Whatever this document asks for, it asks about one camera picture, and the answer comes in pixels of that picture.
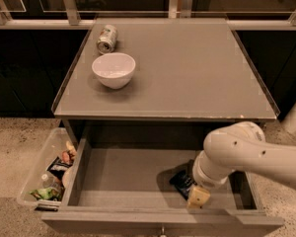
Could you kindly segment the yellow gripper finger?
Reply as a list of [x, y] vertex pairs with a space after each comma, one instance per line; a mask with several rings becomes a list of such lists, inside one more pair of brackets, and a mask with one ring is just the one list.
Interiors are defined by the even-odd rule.
[[201, 208], [210, 198], [210, 191], [200, 186], [193, 186], [187, 198], [188, 208]]

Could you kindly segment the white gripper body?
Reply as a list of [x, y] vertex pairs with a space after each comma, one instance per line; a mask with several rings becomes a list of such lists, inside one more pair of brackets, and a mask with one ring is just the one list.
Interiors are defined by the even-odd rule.
[[223, 186], [233, 169], [225, 168], [214, 163], [202, 150], [195, 158], [192, 166], [192, 176], [199, 186], [208, 190]]

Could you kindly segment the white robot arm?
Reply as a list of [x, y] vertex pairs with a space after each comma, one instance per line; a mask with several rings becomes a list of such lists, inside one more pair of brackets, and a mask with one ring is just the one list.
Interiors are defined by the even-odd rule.
[[251, 121], [209, 132], [192, 166], [195, 184], [187, 205], [206, 204], [210, 191], [223, 186], [236, 171], [255, 173], [296, 190], [296, 146], [266, 142], [262, 129]]

